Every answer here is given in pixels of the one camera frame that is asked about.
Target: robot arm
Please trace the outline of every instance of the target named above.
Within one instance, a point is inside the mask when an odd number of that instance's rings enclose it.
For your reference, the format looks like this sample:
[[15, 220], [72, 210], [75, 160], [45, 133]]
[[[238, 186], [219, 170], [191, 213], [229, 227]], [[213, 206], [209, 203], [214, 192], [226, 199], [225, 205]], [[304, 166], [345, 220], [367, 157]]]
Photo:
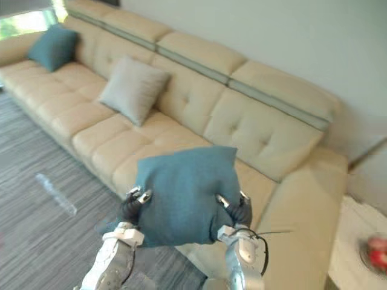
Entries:
[[135, 187], [126, 194], [121, 204], [120, 222], [113, 232], [105, 233], [93, 267], [86, 274], [81, 287], [73, 290], [119, 290], [131, 275], [135, 250], [143, 243], [144, 235], [134, 224], [138, 221], [141, 206], [150, 200], [152, 192], [141, 192]]
[[[250, 198], [243, 192], [239, 206], [230, 204], [224, 197], [216, 199], [233, 219], [235, 226], [224, 225], [218, 230], [218, 240], [227, 245], [226, 265], [229, 271], [230, 290], [264, 290], [262, 276], [268, 265], [268, 246], [265, 239], [250, 229], [252, 223], [252, 206]], [[257, 259], [256, 250], [260, 240], [265, 245], [264, 266]]]
[[[119, 290], [131, 275], [135, 249], [144, 239], [144, 235], [132, 223], [138, 221], [141, 206], [150, 198], [150, 191], [142, 193], [138, 187], [127, 194], [120, 210], [120, 219], [124, 222], [119, 223], [113, 232], [103, 235], [104, 243], [80, 290]], [[256, 249], [261, 238], [249, 229], [252, 221], [250, 199], [241, 192], [240, 205], [235, 207], [220, 195], [216, 198], [235, 222], [234, 228], [224, 225], [218, 230], [218, 239], [227, 245], [230, 290], [264, 290], [262, 276], [268, 261], [267, 244], [265, 242], [264, 269], [259, 272]]]

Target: red fruit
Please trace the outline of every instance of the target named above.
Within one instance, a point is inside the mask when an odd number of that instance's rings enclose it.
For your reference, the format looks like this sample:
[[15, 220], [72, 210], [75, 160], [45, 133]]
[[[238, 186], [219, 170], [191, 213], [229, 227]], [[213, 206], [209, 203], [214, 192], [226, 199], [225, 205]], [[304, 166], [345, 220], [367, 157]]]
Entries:
[[382, 237], [372, 237], [368, 240], [368, 248], [371, 251], [387, 252], [387, 239]]
[[369, 259], [371, 263], [379, 269], [387, 269], [387, 253], [382, 251], [369, 252]]

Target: carpet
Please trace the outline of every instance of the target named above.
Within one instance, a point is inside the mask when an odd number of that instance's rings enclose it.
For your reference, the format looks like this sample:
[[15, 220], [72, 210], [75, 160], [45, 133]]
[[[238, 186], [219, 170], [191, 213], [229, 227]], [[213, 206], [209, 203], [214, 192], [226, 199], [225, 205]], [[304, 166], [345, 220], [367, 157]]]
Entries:
[[[77, 208], [71, 217], [36, 180]], [[118, 198], [0, 93], [0, 289], [68, 290], [94, 263], [94, 227]], [[138, 249], [123, 289], [200, 289], [206, 276], [175, 248]]]

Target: black wire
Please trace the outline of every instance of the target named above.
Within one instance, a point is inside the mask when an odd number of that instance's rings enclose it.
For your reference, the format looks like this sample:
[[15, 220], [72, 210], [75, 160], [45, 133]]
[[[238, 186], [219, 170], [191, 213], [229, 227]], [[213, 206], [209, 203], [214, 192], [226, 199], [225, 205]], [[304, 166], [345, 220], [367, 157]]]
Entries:
[[126, 283], [126, 281], [128, 281], [129, 277], [132, 275], [133, 269], [134, 269], [134, 263], [135, 263], [135, 249], [133, 250], [133, 259], [132, 259], [131, 270], [130, 270], [128, 276], [126, 276], [125, 280], [122, 282], [122, 285], [124, 285]]
[[264, 262], [264, 266], [263, 266], [262, 272], [261, 272], [261, 276], [263, 276], [267, 270], [267, 267], [268, 267], [268, 244], [267, 244], [266, 240], [249, 228], [239, 228], [239, 229], [235, 230], [230, 236], [234, 236], [239, 231], [248, 231], [248, 232], [252, 233], [258, 240], [262, 240], [264, 242], [264, 244], [265, 244], [265, 262]]

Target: blue pillow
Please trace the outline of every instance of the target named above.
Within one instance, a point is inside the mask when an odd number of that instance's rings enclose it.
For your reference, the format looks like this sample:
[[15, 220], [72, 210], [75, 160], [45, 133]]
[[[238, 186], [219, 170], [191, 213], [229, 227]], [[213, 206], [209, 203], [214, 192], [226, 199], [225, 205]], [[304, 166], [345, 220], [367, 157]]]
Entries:
[[215, 199], [239, 204], [236, 148], [213, 146], [142, 159], [136, 185], [153, 191], [140, 211], [144, 247], [214, 243], [223, 225], [233, 225]]
[[77, 40], [75, 31], [53, 25], [31, 47], [28, 58], [53, 72], [73, 60]]

